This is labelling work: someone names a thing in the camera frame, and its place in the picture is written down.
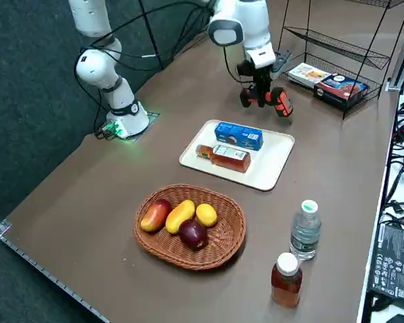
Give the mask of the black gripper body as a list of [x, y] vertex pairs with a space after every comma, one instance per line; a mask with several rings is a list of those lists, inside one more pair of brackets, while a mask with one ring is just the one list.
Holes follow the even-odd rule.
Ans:
[[273, 81], [271, 65], [257, 69], [253, 62], [244, 60], [237, 64], [236, 70], [239, 76], [250, 77], [252, 81]]

